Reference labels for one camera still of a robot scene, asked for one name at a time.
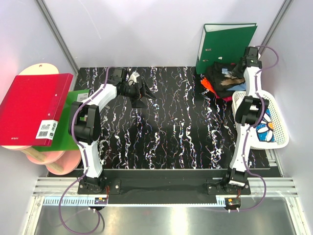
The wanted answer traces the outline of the black t shirt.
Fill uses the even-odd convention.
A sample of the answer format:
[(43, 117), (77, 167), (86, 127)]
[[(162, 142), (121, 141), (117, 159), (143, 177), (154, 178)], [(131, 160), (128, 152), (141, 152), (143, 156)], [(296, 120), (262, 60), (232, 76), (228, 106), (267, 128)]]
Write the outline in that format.
[(232, 96), (235, 91), (246, 90), (245, 79), (232, 75), (232, 70), (235, 66), (233, 63), (224, 64), (214, 62), (213, 65), (207, 67), (204, 78), (211, 83), (219, 97)]

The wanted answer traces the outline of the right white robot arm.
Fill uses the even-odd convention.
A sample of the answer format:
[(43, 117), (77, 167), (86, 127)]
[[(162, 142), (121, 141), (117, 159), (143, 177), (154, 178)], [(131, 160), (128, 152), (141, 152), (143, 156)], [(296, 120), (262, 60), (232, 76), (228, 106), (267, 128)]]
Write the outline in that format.
[(261, 122), (269, 105), (269, 102), (259, 94), (263, 68), (259, 48), (259, 46), (247, 47), (236, 66), (236, 71), (243, 73), (246, 95), (235, 113), (235, 122), (238, 124), (236, 147), (221, 186), (226, 194), (236, 194), (243, 190), (248, 183), (247, 178), (251, 173), (247, 161), (251, 148), (252, 131)]

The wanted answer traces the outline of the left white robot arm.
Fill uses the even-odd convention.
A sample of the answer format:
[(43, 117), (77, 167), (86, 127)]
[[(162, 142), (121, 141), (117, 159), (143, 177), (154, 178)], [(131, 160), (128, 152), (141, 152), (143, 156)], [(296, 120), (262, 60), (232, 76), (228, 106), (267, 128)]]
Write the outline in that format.
[(88, 192), (95, 194), (109, 189), (102, 175), (98, 154), (101, 111), (118, 96), (127, 97), (132, 108), (146, 108), (142, 98), (155, 99), (138, 72), (128, 75), (123, 68), (108, 68), (107, 71), (112, 71), (112, 74), (106, 73), (104, 83), (93, 94), (83, 101), (72, 102), (68, 121), (68, 133), (80, 150), (84, 166), (83, 175), (77, 181)]

